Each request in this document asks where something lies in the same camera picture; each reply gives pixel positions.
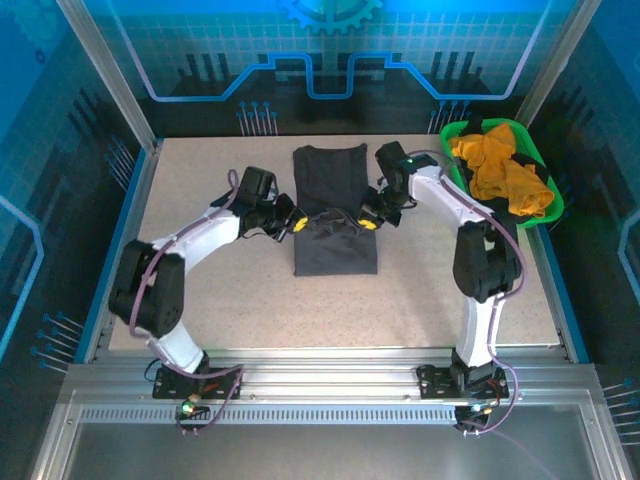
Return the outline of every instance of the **wire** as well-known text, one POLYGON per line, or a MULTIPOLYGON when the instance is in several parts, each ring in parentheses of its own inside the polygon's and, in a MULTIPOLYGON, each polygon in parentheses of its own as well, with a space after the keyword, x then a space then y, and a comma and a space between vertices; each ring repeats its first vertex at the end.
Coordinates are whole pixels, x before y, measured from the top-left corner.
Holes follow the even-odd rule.
MULTIPOLYGON (((476 428, 483 428, 482 425, 480 425, 479 423, 472 422, 472 421, 469 421, 469 420, 464 420, 462 423, 474 426, 476 428)), ((500 438, 503 438, 503 439, 511 442, 516 448, 518 448, 525 455, 527 455, 529 457, 529 459, 531 459, 533 461, 533 463, 535 463, 540 468, 540 470, 542 470, 544 473, 546 473, 549 476, 549 478, 551 478, 552 480, 560 480, 553 473, 551 473, 551 471, 546 467, 546 465, 544 463, 542 463, 542 461, 538 457, 536 457, 533 453, 531 453, 529 451, 529 449, 527 447, 525 447, 524 445, 522 445, 522 443, 520 443, 518 440, 516 440, 515 438, 507 435, 506 433, 500 432, 498 430, 495 430, 495 431, 493 431, 491 433, 493 433, 494 435, 499 436, 500 438)))
POLYGON ((409 206, 400 207, 400 210, 411 210, 413 208, 416 208, 417 206, 418 206, 418 202, 416 202, 413 199, 410 199, 409 206))
POLYGON ((496 404, 494 405, 494 407, 498 408, 500 406, 500 385, 498 385, 498 383, 493 378, 487 380, 487 383, 491 387, 493 387, 493 391, 496 394, 496 404))
MULTIPOLYGON (((129 318, 129 334, 132 337, 145 338, 147 340, 150 338, 149 335, 137 333, 135 329, 136 329, 136 326, 137 326, 137 323, 138 323, 138 313, 140 311, 140 304, 142 303, 142 297, 144 296, 144 291, 145 291, 145 289, 146 289, 146 287, 147 287, 147 285, 149 283, 149 280, 150 280, 151 276, 153 275, 153 272, 154 272, 154 269, 155 269, 156 265, 160 261, 160 258, 162 257, 162 255, 165 254, 165 252, 167 250, 169 250, 169 248, 171 248, 178 240, 180 240, 180 238, 184 237, 187 233, 191 232, 195 228, 198 228, 200 225, 204 225, 207 222, 211 222, 217 216, 219 216, 224 210, 226 210, 229 206, 231 206, 231 204, 236 199, 236 196, 238 195, 238 188, 240 187, 240 180, 239 180, 239 177, 238 177, 238 172, 236 170, 234 170, 234 169, 229 170, 229 172, 227 173, 227 181, 229 182, 229 185, 231 186, 231 191, 229 192, 227 200, 224 203, 224 205, 222 207, 220 207, 218 210, 216 210, 215 212, 213 212, 211 215, 199 218, 195 222, 187 225, 182 230, 180 230, 178 233, 176 233, 173 238, 169 239, 167 241, 167 243, 165 243, 160 248, 160 250, 158 250, 156 252, 156 254, 153 256, 153 258, 149 262, 149 265, 147 266, 146 270, 142 274, 142 278, 140 280, 140 286, 138 287, 138 291, 136 293, 136 296, 135 296, 135 299, 134 299, 134 302, 133 302, 133 307, 131 309, 131 316, 129 318)), ((182 375, 184 377, 187 377, 187 378, 193 378, 193 379, 198 379, 198 380, 206 380, 206 379, 209 379, 209 378, 216 378, 216 377, 221 377, 221 376, 224 376, 224 375, 228 375, 229 373, 234 372, 236 370, 239 371, 239 372, 243 372, 244 371, 244 367, 242 365, 236 365, 235 367, 226 368, 226 369, 219 370, 217 372, 209 373, 209 374, 190 373, 190 372, 187 372, 186 370, 178 367, 177 365, 174 365, 153 343, 149 343, 148 345, 149 345, 149 348, 151 349, 151 351, 156 354, 158 359, 167 368, 169 368, 169 369, 173 370, 174 372, 176 372, 176 373, 178 373, 178 374, 180 374, 180 375, 182 375)), ((241 373, 239 374, 239 377, 236 379, 237 380, 237 384, 240 383, 240 380, 239 380, 240 377, 241 377, 241 373)))
POLYGON ((149 362, 149 365, 147 365, 147 368, 144 369, 144 379, 148 382, 153 382, 155 381, 153 378, 149 378, 147 377, 147 373, 149 373, 149 370, 151 370, 151 367, 153 367, 156 363, 158 363, 160 361, 159 358, 154 358, 153 360, 151 360, 149 362))
POLYGON ((260 236, 260 235, 264 235, 265 237, 268 237, 268 236, 269 236, 269 235, 267 235, 267 234, 266 234, 266 233, 264 233, 264 232, 256 232, 256 233, 254 233, 254 234, 252 234, 252 235, 249 235, 248 237, 247 237, 247 234, 245 233, 245 234, 242 236, 242 238, 244 238, 245 240, 249 240, 250 238, 258 237, 258 236, 260 236))
POLYGON ((211 421, 209 423, 207 423, 206 425, 203 425, 200 428, 193 427, 191 429, 186 429, 186 428, 184 428, 184 426, 180 422, 180 414, 178 414, 176 416, 176 426, 182 431, 182 434, 185 435, 187 433, 187 431, 193 431, 194 435, 198 435, 199 432, 201 432, 203 430, 206 430, 207 428, 210 428, 213 425, 215 425, 216 423, 218 423, 218 421, 222 417, 222 414, 226 410, 226 408, 227 408, 227 406, 229 404, 229 401, 231 400, 231 397, 233 397, 233 394, 236 393, 236 390, 240 386, 240 380, 242 380, 242 375, 243 374, 244 374, 244 367, 240 367, 240 369, 238 370, 238 373, 236 374, 236 379, 234 380, 233 385, 229 389, 229 393, 227 394, 227 398, 225 398, 224 403, 222 404, 220 409, 216 412, 216 414, 213 416, 211 421))
MULTIPOLYGON (((447 159, 449 159, 449 157, 447 155, 445 155, 442 152, 437 152, 436 150, 433 150, 433 151, 432 150, 417 150, 415 152, 408 153, 407 156, 415 157, 415 156, 418 156, 418 155, 423 155, 425 153, 437 153, 437 154, 445 156, 445 157, 447 157, 447 159)), ((449 180, 449 178, 445 175, 445 170, 444 169, 441 169, 441 171, 440 171, 439 181, 440 181, 440 184, 442 185, 442 187, 452 197, 454 197, 456 200, 458 200, 466 208, 469 208, 470 210, 472 210, 475 213, 477 213, 478 215, 480 215, 482 218, 484 218, 486 221, 488 221, 496 230, 498 230, 502 234, 502 236, 505 238, 505 240, 507 240, 507 242, 509 243, 511 248, 513 248, 513 250, 515 251, 516 256, 518 257, 518 261, 520 262, 520 265, 522 267, 522 273, 521 273, 522 279, 521 279, 520 283, 518 284, 518 286, 515 287, 510 292, 506 292, 503 295, 496 295, 494 297, 493 305, 491 306, 491 317, 489 318, 489 333, 487 335, 487 350, 489 351, 489 356, 491 357, 491 360, 493 360, 493 362, 496 365, 498 365, 498 366, 502 367, 503 369, 507 370, 513 376, 513 385, 514 385, 514 387, 513 387, 513 396, 511 397, 511 400, 509 402, 509 406, 507 407, 507 411, 502 416, 502 418, 500 420, 498 420, 494 425, 492 425, 490 427, 483 428, 482 430, 480 430, 478 432, 478 434, 481 435, 481 434, 493 432, 500 425, 502 425, 502 423, 504 423, 504 421, 509 417, 509 415, 511 415, 511 412, 513 411, 513 408, 515 407, 516 401, 517 401, 518 397, 520 396, 520 384, 518 382, 518 375, 517 375, 515 369, 511 365, 509 365, 508 363, 505 363, 505 362, 502 362, 501 360, 499 360, 498 357, 496 357, 496 355, 494 353, 495 345, 493 344, 493 331, 494 331, 495 322, 496 322, 496 312, 498 311, 498 307, 500 306, 500 304, 502 302, 505 302, 508 298, 513 297, 514 295, 517 295, 522 290, 523 286, 525 285, 527 262, 526 262, 526 260, 524 258, 522 250, 520 250, 518 242, 511 236, 511 234, 507 231, 507 229, 500 222, 498 222, 495 218, 493 218, 491 215, 486 213, 483 209, 477 208, 472 202, 470 202, 467 198, 465 198, 464 195, 460 195, 458 193, 458 188, 455 185, 453 185, 453 184, 449 185, 449 182, 451 182, 451 180, 449 180)))

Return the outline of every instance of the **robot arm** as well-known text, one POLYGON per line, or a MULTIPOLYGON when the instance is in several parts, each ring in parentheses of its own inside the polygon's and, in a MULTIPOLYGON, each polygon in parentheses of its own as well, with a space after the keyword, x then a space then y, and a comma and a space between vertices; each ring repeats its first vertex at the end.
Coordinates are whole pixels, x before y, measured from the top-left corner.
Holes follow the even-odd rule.
POLYGON ((234 201, 231 194, 216 200, 205 213, 179 232, 144 243, 134 240, 124 248, 109 297, 109 309, 130 324, 135 297, 143 272, 164 249, 145 291, 134 333, 165 363, 187 374, 205 374, 209 360, 196 345, 180 319, 184 307, 184 280, 189 271, 218 248, 235 241, 249 230, 261 228, 277 242, 301 228, 305 215, 286 195, 274 191, 271 172, 248 167, 234 201))
MULTIPOLYGON (((512 289, 514 280, 520 276, 521 266, 504 237, 477 213, 481 211, 493 216, 494 212, 443 176, 435 160, 428 156, 409 158, 398 142, 380 148, 376 159, 385 180, 379 191, 370 187, 361 219, 377 226, 384 222, 398 226, 402 207, 409 201, 419 202, 431 208, 456 236, 453 276, 464 296, 464 318, 453 363, 464 377, 457 382, 462 388, 474 383, 474 371, 479 373, 491 365, 487 339, 494 300, 497 295, 512 289), (487 250, 487 244, 493 244, 493 247, 487 250)), ((516 238, 514 224, 504 225, 503 222, 503 226, 516 238)), ((491 345, 495 341, 502 305, 502 301, 497 302, 491 345)))

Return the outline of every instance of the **green laundry basket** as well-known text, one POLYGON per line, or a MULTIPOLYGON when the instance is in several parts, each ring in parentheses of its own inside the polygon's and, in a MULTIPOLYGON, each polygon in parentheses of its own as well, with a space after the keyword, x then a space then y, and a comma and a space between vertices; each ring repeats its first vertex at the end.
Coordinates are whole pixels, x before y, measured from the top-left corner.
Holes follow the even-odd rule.
MULTIPOLYGON (((494 127, 502 123, 508 123, 511 126, 511 130, 513 130, 513 134, 516 137, 516 151, 518 153, 524 153, 525 155, 529 155, 531 158, 536 160, 541 165, 544 165, 544 161, 542 157, 540 157, 540 153, 538 153, 538 149, 533 143, 529 132, 518 122, 513 120, 509 120, 507 118, 490 118, 486 119, 482 122, 482 131, 487 133, 494 127)), ((453 154, 451 153, 451 147, 449 146, 449 140, 460 135, 460 132, 467 126, 466 121, 463 122, 453 122, 449 125, 445 126, 440 132, 440 139, 442 140, 442 146, 444 148, 445 153, 451 161, 454 162, 453 154)), ((460 187, 465 192, 469 193, 466 182, 463 179, 463 174, 460 171, 460 168, 454 162, 454 168, 451 169, 451 179, 455 182, 458 187, 460 187)), ((539 223, 548 223, 553 222, 560 218, 562 212, 564 210, 564 200, 562 199, 562 195, 558 191, 558 187, 556 186, 556 182, 553 181, 553 178, 549 176, 549 180, 547 181, 547 187, 551 189, 554 193, 553 202, 551 205, 547 207, 545 210, 545 216, 542 218, 531 218, 524 223, 521 223, 519 226, 523 228, 533 227, 539 223)))

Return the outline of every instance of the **speckled countertop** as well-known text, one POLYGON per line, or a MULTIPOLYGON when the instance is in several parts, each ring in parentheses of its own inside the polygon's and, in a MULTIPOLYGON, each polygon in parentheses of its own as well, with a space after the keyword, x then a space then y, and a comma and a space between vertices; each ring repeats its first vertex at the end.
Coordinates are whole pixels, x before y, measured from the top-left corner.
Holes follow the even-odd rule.
MULTIPOLYGON (((346 148, 368 144, 368 173, 381 176, 374 153, 399 140, 405 151, 440 149, 435 135, 183 138, 164 141, 140 238, 152 240, 199 217, 228 190, 226 172, 248 165, 274 172, 295 199, 292 152, 303 145, 346 148)), ((523 292, 508 302, 499 344, 557 344, 527 237, 523 292)), ((401 228, 377 232, 378 275, 293 275, 293 238, 277 244, 255 237, 227 245, 194 268, 186 281, 183 320, 205 348, 448 347, 457 340, 462 297, 451 267, 454 237, 424 206, 401 228)), ((112 350, 146 349, 117 322, 112 350)))

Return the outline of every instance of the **yellow cloth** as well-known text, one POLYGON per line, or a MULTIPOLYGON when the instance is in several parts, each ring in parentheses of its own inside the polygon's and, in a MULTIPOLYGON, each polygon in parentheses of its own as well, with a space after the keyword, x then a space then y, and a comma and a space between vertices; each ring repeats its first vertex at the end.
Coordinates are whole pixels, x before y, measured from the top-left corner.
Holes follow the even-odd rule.
POLYGON ((449 140, 451 151, 467 162, 473 172, 471 195, 478 200, 502 197, 509 200, 514 215, 544 217, 553 192, 540 180, 533 165, 522 166, 511 159, 516 139, 508 123, 485 135, 471 134, 449 140))

